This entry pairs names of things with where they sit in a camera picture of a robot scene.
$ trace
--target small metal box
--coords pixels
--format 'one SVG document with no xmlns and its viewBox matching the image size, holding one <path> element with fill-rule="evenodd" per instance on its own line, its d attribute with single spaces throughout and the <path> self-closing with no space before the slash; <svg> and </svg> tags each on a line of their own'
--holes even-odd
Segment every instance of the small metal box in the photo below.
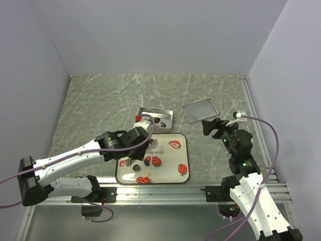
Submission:
<svg viewBox="0 0 321 241">
<path fill-rule="evenodd" d="M 173 112 L 171 110 L 141 107 L 139 108 L 138 114 L 149 114 L 154 118 L 160 118 L 160 122 L 155 126 L 155 132 L 171 132 L 173 122 Z"/>
</svg>

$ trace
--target black base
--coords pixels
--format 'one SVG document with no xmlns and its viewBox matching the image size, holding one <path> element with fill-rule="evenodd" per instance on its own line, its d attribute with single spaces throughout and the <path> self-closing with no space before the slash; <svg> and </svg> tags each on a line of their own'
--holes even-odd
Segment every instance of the black base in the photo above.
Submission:
<svg viewBox="0 0 321 241">
<path fill-rule="evenodd" d="M 35 164 L 32 157 L 25 157 L 20 160 L 18 172 L 26 171 L 33 168 Z M 48 198 L 48 193 L 52 191 L 51 186 L 43 187 L 35 176 L 35 172 L 30 172 L 18 177 L 22 205 L 33 206 L 45 201 Z"/>
<path fill-rule="evenodd" d="M 263 231 L 261 231 L 261 236 L 259 241 L 302 241 L 303 237 L 299 229 L 292 229 L 288 227 L 288 231 L 277 233 L 265 237 Z"/>
</svg>

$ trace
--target metal tray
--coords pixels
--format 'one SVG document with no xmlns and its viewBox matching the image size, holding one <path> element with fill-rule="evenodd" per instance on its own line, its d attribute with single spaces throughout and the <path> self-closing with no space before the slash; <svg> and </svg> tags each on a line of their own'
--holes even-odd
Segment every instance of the metal tray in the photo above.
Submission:
<svg viewBox="0 0 321 241">
<path fill-rule="evenodd" d="M 156 125 L 155 132 L 169 133 L 172 130 L 173 112 L 167 109 L 139 108 L 138 114 L 150 114 L 152 117 L 159 117 L 160 122 L 164 122 L 166 127 Z"/>
<path fill-rule="evenodd" d="M 190 123 L 199 122 L 203 119 L 211 118 L 219 114 L 211 99 L 205 99 L 184 105 L 183 110 Z"/>
</svg>

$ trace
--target white tray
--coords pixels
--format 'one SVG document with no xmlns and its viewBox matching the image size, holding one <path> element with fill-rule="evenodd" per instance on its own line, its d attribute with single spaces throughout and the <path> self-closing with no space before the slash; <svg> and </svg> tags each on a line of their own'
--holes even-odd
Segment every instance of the white tray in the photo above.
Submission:
<svg viewBox="0 0 321 241">
<path fill-rule="evenodd" d="M 117 182 L 137 185 L 137 183 L 184 183 L 188 180 L 190 172 L 185 136 L 179 133 L 168 133 L 154 134 L 152 138 L 157 139 L 158 145 L 145 154 L 144 158 L 150 158 L 149 166 L 146 166 L 144 161 L 136 160 L 127 167 L 125 165 L 127 158 L 122 158 L 117 161 Z M 139 164 L 139 171 L 133 170 L 136 164 Z"/>
</svg>

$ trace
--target white connector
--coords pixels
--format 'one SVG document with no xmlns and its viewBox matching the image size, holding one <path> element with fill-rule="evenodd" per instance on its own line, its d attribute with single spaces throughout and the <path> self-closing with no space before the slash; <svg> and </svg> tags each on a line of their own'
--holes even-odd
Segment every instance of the white connector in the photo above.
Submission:
<svg viewBox="0 0 321 241">
<path fill-rule="evenodd" d="M 226 126 L 231 126 L 233 125 L 234 123 L 243 123 L 243 122 L 246 122 L 247 121 L 247 118 L 243 118 L 242 115 L 247 115 L 246 112 L 244 110 L 238 110 L 235 117 L 236 117 L 236 120 L 232 120 L 230 122 L 228 122 L 226 124 Z"/>
</svg>

